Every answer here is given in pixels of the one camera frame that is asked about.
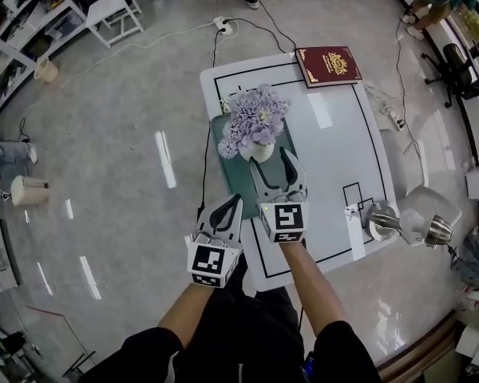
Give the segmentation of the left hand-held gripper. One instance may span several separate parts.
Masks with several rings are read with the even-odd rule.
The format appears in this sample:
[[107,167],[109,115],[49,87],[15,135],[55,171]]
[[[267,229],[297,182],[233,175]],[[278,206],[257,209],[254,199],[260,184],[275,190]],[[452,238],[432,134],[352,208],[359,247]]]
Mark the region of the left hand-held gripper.
[[236,269],[243,246],[238,242],[243,215],[241,195],[225,196],[205,207],[194,234],[184,238],[187,271],[193,284],[223,289]]

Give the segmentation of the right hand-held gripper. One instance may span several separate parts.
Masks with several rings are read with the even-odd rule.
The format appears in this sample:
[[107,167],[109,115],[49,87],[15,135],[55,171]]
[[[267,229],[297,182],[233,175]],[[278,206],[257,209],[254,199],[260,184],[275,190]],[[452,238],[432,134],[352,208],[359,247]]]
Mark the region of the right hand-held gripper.
[[307,201],[307,174],[299,159],[279,148],[287,186],[282,194],[279,186],[267,182],[256,159],[251,157],[248,166],[258,197],[259,219],[272,243],[302,242],[308,228],[309,203]]

